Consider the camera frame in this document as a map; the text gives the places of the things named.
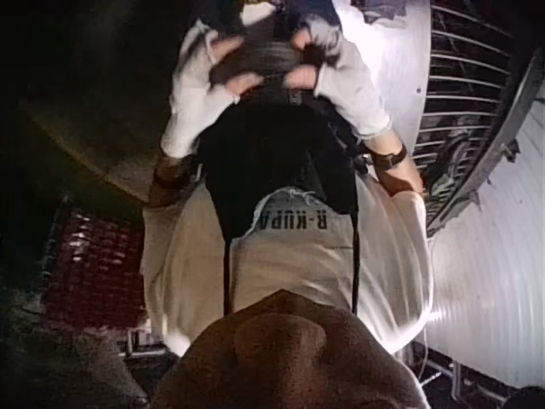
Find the finger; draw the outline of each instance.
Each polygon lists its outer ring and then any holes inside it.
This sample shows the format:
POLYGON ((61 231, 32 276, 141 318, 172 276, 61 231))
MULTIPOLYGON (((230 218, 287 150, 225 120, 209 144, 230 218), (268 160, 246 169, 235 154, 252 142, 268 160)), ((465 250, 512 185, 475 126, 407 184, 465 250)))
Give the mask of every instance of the finger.
POLYGON ((284 79, 284 87, 288 89, 314 89, 318 81, 318 70, 315 66, 298 66, 288 72, 284 79))
POLYGON ((237 75, 225 84, 225 88, 233 95, 240 96, 244 92, 256 87, 263 82, 263 77, 254 72, 237 75))
POLYGON ((300 49, 301 51, 305 49, 305 47, 310 44, 313 41, 310 35, 310 30, 308 28, 302 28, 298 32, 296 32, 293 35, 293 38, 291 38, 291 43, 296 49, 300 49))
POLYGON ((214 63, 217 64, 223 60, 228 54, 232 53, 235 49, 240 47, 244 42, 242 36, 225 38, 223 40, 216 40, 212 43, 212 55, 214 56, 214 63))

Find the t-shirt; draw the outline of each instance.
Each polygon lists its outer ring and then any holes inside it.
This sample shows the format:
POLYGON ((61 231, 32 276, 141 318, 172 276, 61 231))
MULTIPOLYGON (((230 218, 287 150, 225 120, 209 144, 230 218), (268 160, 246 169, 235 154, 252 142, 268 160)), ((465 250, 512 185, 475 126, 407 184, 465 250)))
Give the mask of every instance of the t-shirt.
MULTIPOLYGON (((357 178, 360 235, 358 317, 389 352, 421 331, 432 303, 422 197, 390 197, 371 176, 357 178)), ((209 191, 184 204, 144 210, 141 273, 152 326, 183 355, 223 316, 225 243, 209 191)), ((254 226, 231 246, 232 310, 278 290, 350 309, 353 227, 312 195, 283 189, 263 199, 254 226)))

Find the hand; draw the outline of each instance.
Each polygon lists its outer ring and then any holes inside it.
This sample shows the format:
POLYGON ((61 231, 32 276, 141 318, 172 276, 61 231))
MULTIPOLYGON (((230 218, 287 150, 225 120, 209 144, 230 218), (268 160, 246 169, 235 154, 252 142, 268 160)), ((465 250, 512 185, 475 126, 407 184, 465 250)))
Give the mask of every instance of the hand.
POLYGON ((306 23, 307 27, 292 39, 294 47, 303 50, 313 43, 322 49, 327 62, 319 71, 315 66, 298 66, 288 73, 284 86, 314 89, 314 96, 328 98, 359 138, 369 140, 390 130, 392 120, 356 45, 346 40, 338 27, 330 26, 318 16, 308 17, 306 23))
POLYGON ((161 148, 171 158, 185 158, 197 150, 198 135, 211 126, 241 94, 262 78, 253 72, 237 75, 225 85, 212 85, 210 70, 243 42, 241 37, 217 40, 218 32, 201 21, 189 30, 181 45, 172 78, 171 116, 161 148))

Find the watch strap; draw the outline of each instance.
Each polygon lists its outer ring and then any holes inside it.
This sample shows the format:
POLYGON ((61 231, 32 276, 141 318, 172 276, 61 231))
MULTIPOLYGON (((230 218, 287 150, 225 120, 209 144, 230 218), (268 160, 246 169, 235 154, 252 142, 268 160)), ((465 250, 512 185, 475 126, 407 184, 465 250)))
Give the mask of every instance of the watch strap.
POLYGON ((401 152, 390 153, 388 155, 380 155, 369 149, 371 159, 373 160, 373 166, 378 170, 390 170, 395 168, 400 162, 407 157, 407 147, 402 144, 401 152))

